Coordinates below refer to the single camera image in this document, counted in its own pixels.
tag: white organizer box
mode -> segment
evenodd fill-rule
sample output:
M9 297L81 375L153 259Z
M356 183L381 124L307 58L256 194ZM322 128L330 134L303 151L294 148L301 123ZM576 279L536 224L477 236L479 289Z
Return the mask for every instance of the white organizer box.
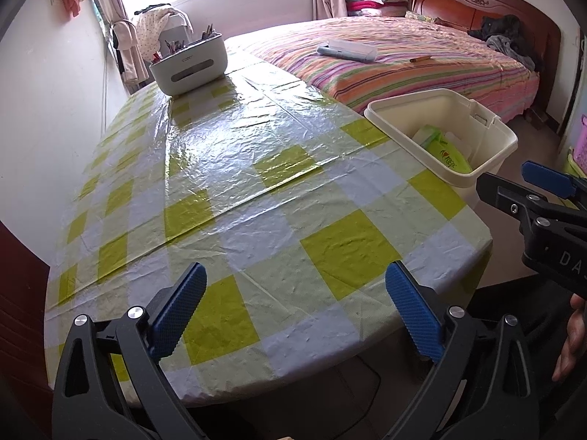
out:
M371 102L365 117L395 140L438 177L452 185L471 207L479 198L477 178L484 172L497 173L504 160L518 148L516 134L499 116L473 99L449 89L414 92ZM458 173L412 140L426 124L452 132L472 150L468 158L473 171Z
M224 40L217 34L152 64L151 72L166 95L176 96L215 80L227 67Z
M167 24L159 35L159 43L161 45L161 55L166 58L171 54L169 48L165 44L166 41L185 41L187 45L192 42L192 32L189 31L188 22L182 14L170 14Z

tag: pink basket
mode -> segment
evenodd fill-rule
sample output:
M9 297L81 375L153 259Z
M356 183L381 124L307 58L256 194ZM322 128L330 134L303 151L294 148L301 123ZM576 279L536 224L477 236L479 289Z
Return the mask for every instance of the pink basket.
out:
M583 114L581 117L581 133L575 150L573 151L573 159L577 163L581 170L587 172L587 115Z

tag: human hand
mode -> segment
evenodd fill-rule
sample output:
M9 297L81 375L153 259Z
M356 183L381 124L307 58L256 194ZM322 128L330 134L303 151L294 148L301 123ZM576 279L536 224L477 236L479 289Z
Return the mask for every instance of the human hand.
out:
M585 352L585 322L583 321L585 300L577 294L573 294L570 298L570 306L575 312L570 315L569 322L566 325L568 336L562 346L557 366L554 368L553 382L564 380L575 368L577 360Z

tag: pen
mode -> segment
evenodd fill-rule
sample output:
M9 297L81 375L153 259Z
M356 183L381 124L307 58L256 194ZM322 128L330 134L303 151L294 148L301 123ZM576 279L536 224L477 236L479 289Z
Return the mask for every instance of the pen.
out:
M426 61L426 60L431 60L431 59L432 59L431 55L428 55L428 56L420 56L418 58L412 58L410 60L410 63L419 63L420 61Z

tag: white plastic basket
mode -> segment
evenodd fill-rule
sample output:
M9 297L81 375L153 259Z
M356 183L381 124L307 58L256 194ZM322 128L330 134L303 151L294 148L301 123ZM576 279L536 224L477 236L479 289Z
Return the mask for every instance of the white plastic basket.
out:
M518 148L516 134L499 116L473 99L449 89L432 89L371 102L365 117L395 140L438 177L452 185L470 205L478 202L475 183L484 172L497 173L504 160ZM471 173L458 173L412 140L430 124L452 132L472 148Z

